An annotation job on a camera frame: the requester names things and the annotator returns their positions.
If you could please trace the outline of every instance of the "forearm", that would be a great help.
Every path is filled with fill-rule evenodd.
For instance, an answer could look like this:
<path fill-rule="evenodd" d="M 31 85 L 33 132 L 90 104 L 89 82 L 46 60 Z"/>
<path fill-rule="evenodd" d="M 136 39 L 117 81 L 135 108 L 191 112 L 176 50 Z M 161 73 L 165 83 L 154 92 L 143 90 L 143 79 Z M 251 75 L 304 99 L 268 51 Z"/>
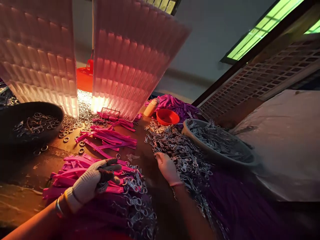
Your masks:
<path fill-rule="evenodd" d="M 50 239 L 63 223 L 63 219 L 59 218 L 56 213 L 55 203 L 54 201 L 44 210 L 20 225 L 3 238 L 3 240 Z M 68 212 L 68 207 L 63 199 L 63 195 L 60 196 L 60 207 L 63 213 Z"/>
<path fill-rule="evenodd" d="M 189 196 L 184 185 L 174 187 L 184 222 L 191 240 L 213 240 L 216 236 L 207 220 L 201 215 L 196 203 Z"/>

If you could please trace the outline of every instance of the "wall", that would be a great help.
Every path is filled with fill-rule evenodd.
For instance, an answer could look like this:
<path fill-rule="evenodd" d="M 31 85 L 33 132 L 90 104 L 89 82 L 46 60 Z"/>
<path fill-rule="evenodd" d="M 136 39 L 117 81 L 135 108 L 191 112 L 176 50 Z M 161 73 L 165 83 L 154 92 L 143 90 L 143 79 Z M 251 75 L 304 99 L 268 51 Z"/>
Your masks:
<path fill-rule="evenodd" d="M 193 102 L 230 67 L 220 59 L 273 4 L 274 0 L 181 0 L 175 18 L 193 31 L 155 89 Z M 91 54 L 91 2 L 73 0 L 77 67 Z"/>

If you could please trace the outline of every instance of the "bangle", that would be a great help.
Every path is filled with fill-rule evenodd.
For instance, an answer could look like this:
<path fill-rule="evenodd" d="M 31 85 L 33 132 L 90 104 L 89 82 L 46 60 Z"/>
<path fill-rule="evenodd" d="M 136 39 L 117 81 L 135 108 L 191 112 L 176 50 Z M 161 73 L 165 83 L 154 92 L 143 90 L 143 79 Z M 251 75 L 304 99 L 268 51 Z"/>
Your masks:
<path fill-rule="evenodd" d="M 184 182 L 175 182 L 175 183 L 172 183 L 170 184 L 170 187 L 175 187 L 175 186 L 183 186 L 184 185 Z"/>
<path fill-rule="evenodd" d="M 59 198 L 56 200 L 56 213 L 58 215 L 59 218 L 66 218 L 65 215 L 63 214 L 61 208 L 60 208 L 60 205 L 59 205 Z"/>

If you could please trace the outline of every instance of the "white fabric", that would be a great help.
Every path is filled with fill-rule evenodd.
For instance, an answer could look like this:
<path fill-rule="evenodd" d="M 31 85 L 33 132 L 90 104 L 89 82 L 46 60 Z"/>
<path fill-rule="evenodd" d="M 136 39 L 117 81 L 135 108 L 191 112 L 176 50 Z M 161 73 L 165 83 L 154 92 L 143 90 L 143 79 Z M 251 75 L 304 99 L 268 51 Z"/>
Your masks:
<path fill-rule="evenodd" d="M 155 153 L 154 156 L 158 161 L 158 166 L 160 172 L 167 180 L 170 186 L 175 186 L 181 184 L 180 178 L 177 174 L 176 166 L 174 165 L 173 161 L 167 154 L 162 152 Z"/>
<path fill-rule="evenodd" d="M 284 90 L 234 131 L 254 147 L 258 180 L 286 201 L 320 201 L 320 91 Z"/>

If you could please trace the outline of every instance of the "hand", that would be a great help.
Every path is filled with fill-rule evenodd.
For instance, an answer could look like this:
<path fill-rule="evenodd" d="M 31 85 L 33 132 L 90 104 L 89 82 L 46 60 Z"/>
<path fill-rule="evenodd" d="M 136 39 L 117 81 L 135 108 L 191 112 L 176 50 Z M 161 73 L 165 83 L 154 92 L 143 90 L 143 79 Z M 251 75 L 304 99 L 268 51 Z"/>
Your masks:
<path fill-rule="evenodd" d="M 97 193 L 105 192 L 109 180 L 116 184 L 120 183 L 119 178 L 113 175 L 113 171 L 122 168 L 121 165 L 116 163 L 116 158 L 110 158 L 92 164 L 74 183 L 73 187 L 65 191 L 64 197 L 73 213 L 76 213 L 84 204 L 92 200 Z"/>
<path fill-rule="evenodd" d="M 180 181 L 180 177 L 177 174 L 176 166 L 174 165 L 173 161 L 167 154 L 162 152 L 157 152 L 154 154 L 155 158 L 158 161 L 158 166 L 160 172 L 167 180 L 171 187 L 181 185 L 182 182 Z"/>

